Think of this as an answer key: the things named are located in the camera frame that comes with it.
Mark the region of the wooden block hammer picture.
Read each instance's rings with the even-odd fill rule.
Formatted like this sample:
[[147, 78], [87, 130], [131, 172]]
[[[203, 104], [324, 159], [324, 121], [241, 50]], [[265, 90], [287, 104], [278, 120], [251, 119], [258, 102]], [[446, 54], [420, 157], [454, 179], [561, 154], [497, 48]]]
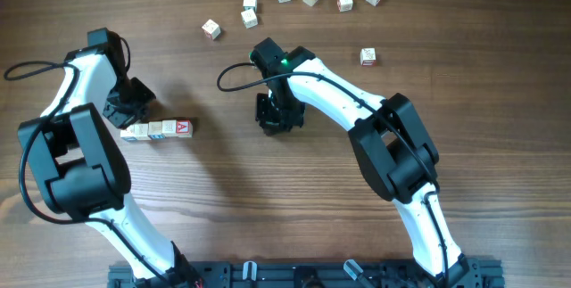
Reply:
[[120, 138], [128, 142], [137, 140], [132, 127], [127, 127], [125, 129], [122, 129], [120, 131]]

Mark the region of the wooden block blue side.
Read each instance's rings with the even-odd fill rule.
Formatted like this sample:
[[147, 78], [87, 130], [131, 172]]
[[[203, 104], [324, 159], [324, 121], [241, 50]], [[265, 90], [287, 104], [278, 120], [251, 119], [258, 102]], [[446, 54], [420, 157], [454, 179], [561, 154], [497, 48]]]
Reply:
[[177, 121], [175, 119], [163, 120], [161, 122], [161, 133], [165, 137], [177, 137]]

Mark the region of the red letter wooden block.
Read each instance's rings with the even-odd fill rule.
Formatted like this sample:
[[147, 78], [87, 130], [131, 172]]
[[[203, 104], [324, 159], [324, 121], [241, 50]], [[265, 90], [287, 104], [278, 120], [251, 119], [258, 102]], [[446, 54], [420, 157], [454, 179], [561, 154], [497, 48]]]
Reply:
[[176, 135], [180, 138], [189, 138], [193, 136], [193, 125], [190, 120], [176, 121]]

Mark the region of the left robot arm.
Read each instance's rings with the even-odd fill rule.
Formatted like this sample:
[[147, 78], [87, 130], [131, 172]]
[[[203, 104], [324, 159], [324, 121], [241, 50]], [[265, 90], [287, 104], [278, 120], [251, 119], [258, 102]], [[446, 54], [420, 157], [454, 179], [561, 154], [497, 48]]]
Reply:
[[125, 129], [146, 117], [154, 93], [129, 78], [126, 40], [107, 29], [87, 34], [87, 47], [60, 63], [34, 61], [35, 73], [62, 69], [52, 103], [18, 129], [19, 187], [37, 217], [56, 225], [86, 224], [127, 261], [128, 279], [110, 272], [112, 287], [200, 287], [203, 279], [174, 242], [137, 206], [131, 177], [106, 127]]

